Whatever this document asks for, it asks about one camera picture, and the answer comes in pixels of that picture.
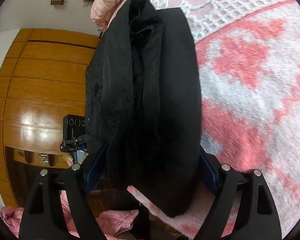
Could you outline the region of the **left hand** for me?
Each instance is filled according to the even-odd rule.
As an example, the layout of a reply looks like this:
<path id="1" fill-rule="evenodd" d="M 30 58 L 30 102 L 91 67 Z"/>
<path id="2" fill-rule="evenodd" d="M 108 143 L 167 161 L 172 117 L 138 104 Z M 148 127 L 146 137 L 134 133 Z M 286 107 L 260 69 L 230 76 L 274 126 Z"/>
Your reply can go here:
<path id="1" fill-rule="evenodd" d="M 88 155 L 89 155 L 88 153 L 85 153 L 85 154 L 83 155 L 82 160 L 79 162 L 79 164 L 83 163 L 83 161 L 85 160 L 85 158 L 86 158 Z M 71 154 L 67 154 L 67 155 L 66 155 L 66 162 L 67 162 L 67 164 L 68 164 L 69 167 L 71 167 L 71 166 L 74 164 L 74 159 L 73 159 L 73 157 L 72 157 Z"/>

